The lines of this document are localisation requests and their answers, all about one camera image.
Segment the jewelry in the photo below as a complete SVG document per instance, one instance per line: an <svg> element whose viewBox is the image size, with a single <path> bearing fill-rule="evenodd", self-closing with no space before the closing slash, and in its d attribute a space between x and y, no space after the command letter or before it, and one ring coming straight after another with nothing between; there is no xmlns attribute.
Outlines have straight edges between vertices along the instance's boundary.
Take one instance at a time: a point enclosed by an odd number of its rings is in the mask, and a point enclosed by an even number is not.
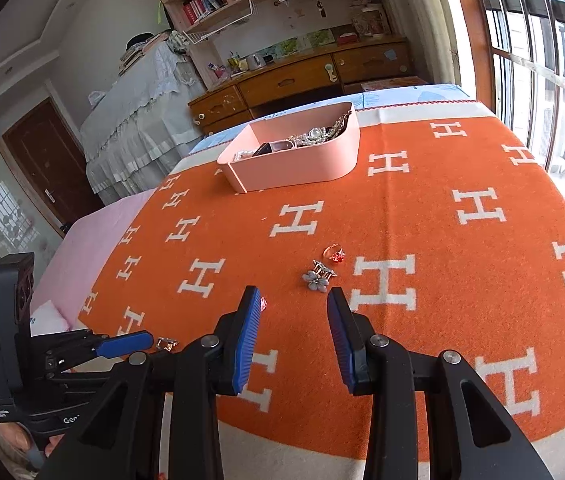
<svg viewBox="0 0 565 480"><path fill-rule="evenodd" d="M168 337L159 337L156 343L157 350L166 350L169 353L173 353L178 345L178 341L175 339L169 339Z"/></svg>
<svg viewBox="0 0 565 480"><path fill-rule="evenodd" d="M341 264L344 262L345 253L340 244L333 244L325 249L323 257L327 260L334 261L336 264Z"/></svg>
<svg viewBox="0 0 565 480"><path fill-rule="evenodd" d="M317 260L313 260L313 270L309 270L306 274L303 274L302 279L307 282L307 286L310 290L326 292L329 280L336 276L338 275L325 264Z"/></svg>
<svg viewBox="0 0 565 480"><path fill-rule="evenodd" d="M308 133L288 137L288 140L295 142L298 147L315 146L316 144L333 140L345 131L350 115L351 110L347 111L347 113L341 117L338 117L335 124L329 128L311 128Z"/></svg>
<svg viewBox="0 0 565 480"><path fill-rule="evenodd" d="M243 158L249 158L252 156L256 150L240 150L236 152L234 155L234 162L238 162L239 160L243 160Z"/></svg>

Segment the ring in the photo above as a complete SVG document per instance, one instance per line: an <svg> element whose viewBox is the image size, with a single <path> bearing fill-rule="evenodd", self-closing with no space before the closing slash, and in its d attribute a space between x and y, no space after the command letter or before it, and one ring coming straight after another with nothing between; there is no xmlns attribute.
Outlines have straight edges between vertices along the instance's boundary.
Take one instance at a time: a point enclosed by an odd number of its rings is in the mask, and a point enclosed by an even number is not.
<svg viewBox="0 0 565 480"><path fill-rule="evenodd" d="M329 285L329 279L337 276L333 270L327 267L322 262L313 260L313 270L308 270L302 275L302 279L307 282L310 290L319 290L326 292Z"/></svg>
<svg viewBox="0 0 565 480"><path fill-rule="evenodd" d="M340 244L333 244L325 249L323 256L326 259L334 261L336 264L340 264L344 262L345 254Z"/></svg>

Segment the mug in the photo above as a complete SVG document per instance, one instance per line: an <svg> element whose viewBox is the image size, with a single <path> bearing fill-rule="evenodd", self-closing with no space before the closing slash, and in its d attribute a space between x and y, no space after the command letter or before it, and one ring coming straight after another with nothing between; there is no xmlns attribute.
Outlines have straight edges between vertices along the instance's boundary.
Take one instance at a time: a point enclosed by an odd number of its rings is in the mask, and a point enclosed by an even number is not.
<svg viewBox="0 0 565 480"><path fill-rule="evenodd" d="M258 70L264 66L264 59L262 59L262 56L258 53L249 54L249 56L246 57L246 62L249 66L249 70Z"/></svg>

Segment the metal screw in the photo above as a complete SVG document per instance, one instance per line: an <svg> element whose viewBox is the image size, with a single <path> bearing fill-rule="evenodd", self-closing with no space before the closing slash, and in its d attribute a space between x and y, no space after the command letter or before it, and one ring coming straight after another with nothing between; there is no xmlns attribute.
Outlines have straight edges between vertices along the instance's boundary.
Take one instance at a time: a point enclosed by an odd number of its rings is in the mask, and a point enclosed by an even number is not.
<svg viewBox="0 0 565 480"><path fill-rule="evenodd" d="M214 348L214 346L218 346L220 343L220 339L218 339L217 335L209 334L204 335L200 338L200 344L204 348Z"/></svg>
<svg viewBox="0 0 565 480"><path fill-rule="evenodd" d="M442 354L442 358L452 365L457 365L462 360L460 354L455 350L447 350L446 352L444 352L444 354Z"/></svg>
<svg viewBox="0 0 565 480"><path fill-rule="evenodd" d="M369 341L373 346L379 346L380 348L389 345L389 338L382 334L374 334Z"/></svg>
<svg viewBox="0 0 565 480"><path fill-rule="evenodd" d="M147 354L144 352L133 352L129 356L129 364L133 366L140 366L147 360Z"/></svg>

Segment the drawer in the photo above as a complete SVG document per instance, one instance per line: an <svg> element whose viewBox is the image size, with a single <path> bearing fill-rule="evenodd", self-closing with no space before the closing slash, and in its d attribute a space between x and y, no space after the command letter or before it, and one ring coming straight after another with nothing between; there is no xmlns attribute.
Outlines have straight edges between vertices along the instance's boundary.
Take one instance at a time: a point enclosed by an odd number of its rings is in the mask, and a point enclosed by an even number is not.
<svg viewBox="0 0 565 480"><path fill-rule="evenodd" d="M336 71L331 70L330 77L326 65L333 66L331 56L298 61L252 77L238 84L238 88L247 105L255 107L308 90L339 84Z"/></svg>
<svg viewBox="0 0 565 480"><path fill-rule="evenodd" d="M230 86L190 105L189 108L194 115L194 121L200 123L198 126L208 126L246 110L246 105L238 88Z"/></svg>
<svg viewBox="0 0 565 480"><path fill-rule="evenodd" d="M410 75L412 70L406 43L343 50L335 52L333 60L343 83Z"/></svg>
<svg viewBox="0 0 565 480"><path fill-rule="evenodd" d="M253 119L253 117L251 117L251 112L249 110L245 110L244 112L240 112L239 114L216 121L209 126L204 126L202 128L202 131L205 135L213 135L220 133L228 128L232 128L233 126L238 126L239 124L246 123L251 119Z"/></svg>

